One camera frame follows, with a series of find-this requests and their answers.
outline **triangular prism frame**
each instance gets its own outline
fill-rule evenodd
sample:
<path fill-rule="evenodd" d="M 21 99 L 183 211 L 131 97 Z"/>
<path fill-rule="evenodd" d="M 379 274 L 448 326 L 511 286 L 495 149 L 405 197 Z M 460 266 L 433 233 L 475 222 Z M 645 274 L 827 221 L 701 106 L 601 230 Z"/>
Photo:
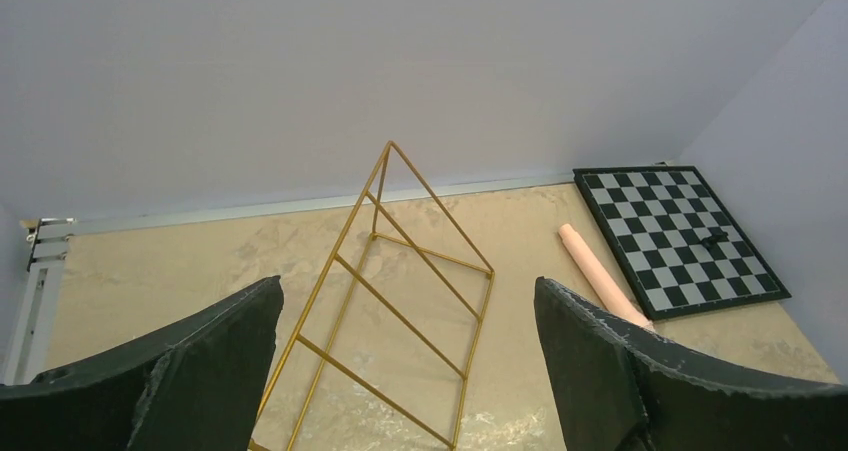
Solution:
<path fill-rule="evenodd" d="M 465 261 L 461 261 L 459 259 L 452 258 L 450 256 L 447 256 L 447 255 L 444 255 L 444 254 L 441 254 L 441 253 L 437 253 L 435 251 L 432 251 L 432 250 L 429 250 L 429 249 L 426 249 L 426 248 L 422 248 L 422 247 L 416 245 L 412 241 L 412 239 L 409 237 L 409 235 L 406 234 L 406 232 L 403 230 L 403 228 L 400 227 L 400 225 L 397 223 L 397 221 L 395 221 L 395 219 L 386 211 L 386 209 L 383 207 L 380 200 L 383 196 L 383 184 L 385 183 L 385 180 L 386 180 L 386 169 L 388 168 L 388 165 L 389 165 L 389 156 L 390 156 L 392 150 L 394 150 L 397 153 L 397 155 L 401 158 L 401 160 L 403 160 L 403 162 L 406 163 L 407 167 L 409 167 L 409 170 L 412 171 L 412 173 L 415 175 L 416 178 L 418 178 L 418 181 L 424 186 L 424 189 L 427 190 L 427 193 L 429 193 L 430 197 L 432 197 L 433 200 L 435 200 L 436 204 L 438 204 L 438 206 L 442 210 L 442 212 L 445 213 L 445 216 L 447 216 L 447 218 L 450 220 L 450 222 L 456 227 L 457 231 L 459 231 L 459 233 L 462 235 L 462 237 L 465 239 L 465 241 L 469 244 L 469 246 L 471 246 L 471 248 L 474 250 L 474 252 L 477 253 L 477 256 L 479 256 L 480 259 L 483 261 L 483 263 L 485 263 L 486 267 L 481 267 L 481 266 L 476 266 L 476 265 L 471 264 L 471 263 L 466 263 Z M 377 196 L 375 197 L 373 194 L 371 194 L 370 189 L 371 189 L 371 185 L 374 183 L 374 180 L 377 178 L 378 172 L 380 173 L 380 181 L 379 181 L 379 186 L 377 188 Z M 354 266 L 351 266 L 347 261 L 345 261 L 339 255 L 339 248 L 341 247 L 342 242 L 344 241 L 345 237 L 347 236 L 348 232 L 350 231 L 351 224 L 353 224 L 353 220 L 356 217 L 356 214 L 359 212 L 359 208 L 362 206 L 362 203 L 366 198 L 374 204 L 374 218 L 373 218 L 372 225 L 371 225 L 371 234 L 370 234 L 368 241 L 365 245 L 365 249 L 363 250 L 362 255 L 359 258 L 359 263 L 354 267 Z M 391 225 L 400 233 L 400 235 L 403 237 L 403 239 L 393 238 L 391 236 L 377 232 L 377 217 L 380 214 L 382 214 L 386 218 L 386 220 L 388 220 L 389 223 L 391 223 Z M 394 306 L 392 306 L 391 303 L 389 303 L 380 294 L 380 292 L 377 291 L 376 289 L 374 289 L 374 287 L 362 276 L 361 271 L 362 271 L 362 269 L 365 265 L 365 262 L 367 261 L 368 251 L 371 248 L 371 244 L 378 238 L 386 239 L 386 240 L 407 246 L 407 247 L 415 250 L 415 252 L 421 257 L 421 259 L 423 259 L 424 262 L 433 270 L 433 272 L 435 272 L 436 275 L 438 275 L 439 278 L 445 283 L 445 285 L 447 285 L 448 289 L 450 289 L 450 291 L 457 297 L 457 299 L 459 299 L 459 301 L 465 306 L 465 308 L 468 309 L 468 311 L 471 312 L 472 315 L 474 315 L 474 318 L 477 320 L 477 329 L 474 332 L 474 340 L 471 343 L 471 351 L 468 354 L 468 359 L 465 362 L 465 368 L 464 369 L 460 369 L 455 364 L 453 364 L 444 355 L 444 353 L 442 353 L 438 348 L 436 348 L 436 346 L 433 345 L 433 343 L 430 342 L 430 340 L 428 340 L 417 328 L 415 328 L 415 326 L 413 326 L 412 323 L 410 323 L 409 320 L 406 319 L 403 316 L 403 314 L 401 314 Z M 454 286 L 447 280 L 447 278 L 436 268 L 436 266 L 430 260 L 430 256 L 437 257 L 437 258 L 440 258 L 440 259 L 444 259 L 444 260 L 447 260 L 447 261 L 451 261 L 453 263 L 474 269 L 476 271 L 480 271 L 481 273 L 483 273 L 485 275 L 485 277 L 489 280 L 489 283 L 488 283 L 488 286 L 486 287 L 486 295 L 483 299 L 483 306 L 482 306 L 482 308 L 479 312 L 476 311 L 470 304 L 468 304 L 468 302 L 462 297 L 462 295 L 459 294 L 459 292 L 456 290 L 456 288 L 454 288 Z M 309 312 L 312 310 L 312 305 L 315 303 L 315 298 L 318 296 L 319 291 L 321 291 L 321 286 L 323 286 L 324 279 L 327 277 L 327 273 L 329 272 L 330 266 L 333 264 L 333 262 L 338 262 L 342 267 L 344 267 L 353 276 L 354 279 L 352 280 L 350 287 L 347 290 L 347 295 L 345 296 L 344 302 L 342 303 L 342 307 L 341 307 L 341 310 L 339 311 L 338 317 L 336 318 L 336 322 L 333 325 L 333 330 L 330 333 L 330 337 L 328 338 L 326 345 L 323 348 L 320 348 L 318 345 L 316 345 L 315 343 L 313 343 L 312 341 L 310 341 L 309 339 L 304 337 L 301 334 L 301 330 L 303 328 L 303 324 L 306 322 L 307 316 L 309 316 Z M 280 373 L 283 370 L 283 366 L 286 364 L 286 360 L 288 359 L 289 354 L 291 353 L 291 350 L 294 347 L 294 343 L 300 342 L 301 344 L 306 346 L 309 350 L 311 350 L 312 352 L 317 354 L 321 358 L 321 363 L 319 364 L 318 369 L 315 372 L 315 377 L 312 379 L 312 385 L 309 389 L 309 393 L 306 395 L 306 400 L 303 403 L 303 407 L 300 411 L 300 415 L 298 416 L 297 423 L 295 424 L 294 429 L 292 430 L 291 439 L 289 440 L 289 444 L 286 448 L 287 450 L 291 450 L 294 446 L 294 443 L 297 439 L 298 433 L 300 432 L 301 425 L 303 424 L 303 419 L 306 416 L 306 410 L 309 407 L 309 403 L 312 401 L 312 396 L 315 393 L 315 389 L 318 386 L 318 381 L 321 379 L 321 372 L 324 370 L 324 364 L 326 364 L 326 363 L 330 363 L 336 369 L 338 369 L 339 371 L 341 371 L 342 373 L 347 375 L 350 379 L 354 380 L 360 386 L 367 389 L 371 394 L 380 398 L 387 405 L 391 406 L 395 411 L 397 411 L 398 413 L 407 417 L 410 421 L 414 422 L 415 424 L 417 424 L 418 426 L 423 428 L 425 431 L 427 431 L 428 433 L 433 435 L 436 439 L 438 439 L 439 441 L 444 443 L 448 447 L 448 449 L 455 450 L 456 446 L 457 446 L 457 442 L 459 441 L 459 430 L 460 430 L 460 424 L 461 424 L 461 421 L 462 421 L 462 410 L 463 410 L 463 407 L 465 406 L 465 393 L 466 393 L 466 390 L 468 389 L 468 376 L 469 376 L 469 373 L 471 372 L 471 363 L 472 363 L 472 360 L 474 359 L 474 352 L 477 350 L 477 341 L 480 338 L 480 331 L 483 328 L 483 320 L 486 317 L 486 308 L 489 305 L 489 296 L 492 293 L 492 285 L 494 284 L 494 282 L 495 282 L 495 270 L 492 268 L 492 265 L 489 264 L 489 262 L 486 260 L 485 257 L 483 257 L 483 254 L 480 252 L 479 249 L 477 249 L 477 246 L 474 245 L 474 243 L 471 241 L 471 239 L 468 237 L 468 235 L 465 234 L 465 231 L 462 230 L 462 228 L 459 226 L 459 224 L 456 222 L 456 220 L 453 218 L 453 216 L 451 216 L 450 212 L 447 210 L 445 205 L 442 204 L 442 201 L 439 199 L 438 196 L 436 196 L 436 193 L 433 192 L 433 188 L 431 188 L 430 185 L 427 184 L 427 181 L 425 181 L 424 178 L 421 176 L 421 174 L 418 172 L 418 170 L 415 169 L 415 166 L 413 166 L 413 164 L 409 161 L 409 158 L 406 157 L 406 154 L 404 154 L 404 152 L 401 151 L 401 149 L 398 147 L 397 144 L 395 144 L 392 141 L 389 141 L 388 143 L 386 143 L 386 146 L 383 148 L 383 152 L 380 154 L 380 159 L 377 161 L 377 164 L 374 166 L 374 170 L 371 171 L 371 176 L 368 177 L 368 181 L 365 183 L 365 186 L 362 188 L 362 192 L 359 194 L 359 198 L 356 200 L 356 204 L 354 204 L 353 210 L 351 210 L 350 215 L 348 216 L 347 221 L 345 222 L 345 225 L 342 228 L 342 232 L 339 235 L 339 238 L 336 240 L 336 244 L 333 246 L 333 250 L 330 252 L 330 256 L 327 259 L 326 264 L 324 264 L 324 268 L 321 270 L 321 274 L 318 276 L 318 281 L 315 283 L 315 287 L 312 290 L 312 294 L 309 295 L 309 299 L 306 301 L 306 306 L 304 306 L 303 312 L 301 313 L 300 318 L 298 318 L 297 323 L 294 326 L 294 330 L 292 331 L 291 337 L 289 338 L 289 341 L 286 344 L 286 347 L 283 349 L 283 354 L 280 357 L 280 360 L 277 362 L 276 367 L 274 368 L 274 372 L 271 375 L 271 379 L 268 382 L 268 386 L 265 388 L 265 392 L 262 395 L 262 400 L 259 403 L 259 411 L 258 411 L 257 417 L 256 417 L 257 421 L 259 420 L 259 417 L 262 415 L 262 411 L 265 409 L 265 405 L 268 404 L 268 398 L 270 397 L 271 393 L 274 391 L 274 386 L 277 384 L 277 380 L 279 379 Z M 377 298 L 378 301 L 380 301 L 386 308 L 389 309 L 389 311 L 392 312 L 392 314 L 394 314 L 399 320 L 401 320 L 401 322 L 403 322 L 403 324 L 405 324 L 410 329 L 410 331 L 412 331 L 416 336 L 418 336 L 418 338 L 420 338 L 421 341 L 424 342 L 424 344 L 426 344 L 430 349 L 432 349 L 433 352 L 436 353 L 436 355 L 438 355 L 439 358 L 441 358 L 448 366 L 450 366 L 450 368 L 453 369 L 454 372 L 456 372 L 459 375 L 459 377 L 462 379 L 462 390 L 460 391 L 460 395 L 459 395 L 459 405 L 458 405 L 458 409 L 457 409 L 457 412 L 456 412 L 456 419 L 455 419 L 454 430 L 453 430 L 453 439 L 448 439 L 447 437 L 442 436 L 441 434 L 439 434 L 438 432 L 433 430 L 433 428 L 426 425 L 420 419 L 416 418 L 412 413 L 410 413 L 409 411 L 404 409 L 402 406 L 400 406 L 399 404 L 394 402 L 391 398 L 389 398 L 388 396 L 383 394 L 381 391 L 379 391 L 374 386 L 370 385 L 364 379 L 357 376 L 356 373 L 351 371 L 348 367 L 346 367 L 342 363 L 338 362 L 336 359 L 334 359 L 330 355 L 330 351 L 332 350 L 332 347 L 333 347 L 333 342 L 335 341 L 335 338 L 336 338 L 336 333 L 338 332 L 339 326 L 340 326 L 342 320 L 344 319 L 345 312 L 347 311 L 347 306 L 350 303 L 350 298 L 353 295 L 353 290 L 354 290 L 354 288 L 356 288 L 357 284 L 361 284 L 375 298 Z M 263 451 L 263 450 L 267 449 L 267 448 L 257 444 L 252 439 L 250 441 L 249 448 L 251 450 L 255 450 L 255 451 Z"/>

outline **wall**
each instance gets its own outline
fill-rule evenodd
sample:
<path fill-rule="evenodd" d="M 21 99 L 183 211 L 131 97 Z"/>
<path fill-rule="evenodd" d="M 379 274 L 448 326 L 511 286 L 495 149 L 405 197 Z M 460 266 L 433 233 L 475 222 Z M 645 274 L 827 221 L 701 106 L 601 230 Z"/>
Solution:
<path fill-rule="evenodd" d="M 437 185 L 668 159 L 822 1 L 0 0 L 0 198 L 345 195 L 389 138 Z"/>
<path fill-rule="evenodd" d="M 0 204 L 0 370 L 26 285 L 29 248 L 25 237 L 18 220 Z"/>
<path fill-rule="evenodd" d="M 848 0 L 827 0 L 682 162 L 697 165 L 848 382 Z"/>

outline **pink tube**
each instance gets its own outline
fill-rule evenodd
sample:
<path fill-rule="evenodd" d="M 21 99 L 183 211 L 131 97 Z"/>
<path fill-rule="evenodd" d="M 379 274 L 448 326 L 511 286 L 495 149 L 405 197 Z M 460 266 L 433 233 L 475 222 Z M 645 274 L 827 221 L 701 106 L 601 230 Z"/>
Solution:
<path fill-rule="evenodd" d="M 619 318 L 653 331 L 653 324 L 630 303 L 580 234 L 570 224 L 564 224 L 559 228 L 559 236 L 607 310 Z"/>

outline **checkered board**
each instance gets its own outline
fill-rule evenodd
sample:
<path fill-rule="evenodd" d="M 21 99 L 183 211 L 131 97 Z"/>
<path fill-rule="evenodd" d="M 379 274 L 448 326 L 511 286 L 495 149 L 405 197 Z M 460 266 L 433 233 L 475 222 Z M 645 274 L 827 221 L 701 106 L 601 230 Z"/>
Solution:
<path fill-rule="evenodd" d="M 574 175 L 650 319 L 790 297 L 694 167 Z"/>

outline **beige tabletop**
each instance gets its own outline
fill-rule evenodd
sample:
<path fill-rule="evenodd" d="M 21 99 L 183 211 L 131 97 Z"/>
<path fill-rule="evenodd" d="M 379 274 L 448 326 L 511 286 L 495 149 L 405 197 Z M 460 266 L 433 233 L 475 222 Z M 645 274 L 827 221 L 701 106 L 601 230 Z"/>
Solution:
<path fill-rule="evenodd" d="M 497 273 L 470 376 L 460 449 L 564 449 L 533 316 L 533 284 L 546 276 L 598 302 L 565 252 L 571 223 L 628 293 L 621 271 L 573 185 L 454 196 L 445 204 Z M 430 200 L 387 205 L 419 245 L 475 256 Z M 48 365 L 103 351 L 208 306 L 268 275 L 282 276 L 278 355 L 341 231 L 349 208 L 100 235 L 71 241 Z M 363 207 L 343 256 L 368 236 Z M 380 229 L 391 227 L 381 221 Z M 479 306 L 484 279 L 452 263 L 439 269 Z M 455 362 L 474 320 L 414 252 L 377 241 L 364 272 Z M 334 266 L 304 334 L 323 344 L 350 276 Z M 837 382 L 778 303 L 656 323 L 657 332 L 704 353 L 764 371 Z M 452 433 L 459 379 L 394 316 L 358 287 L 334 356 L 444 434 Z M 318 359 L 296 346 L 254 437 L 284 449 Z M 444 449 L 415 424 L 335 370 L 322 379 L 298 449 Z"/>

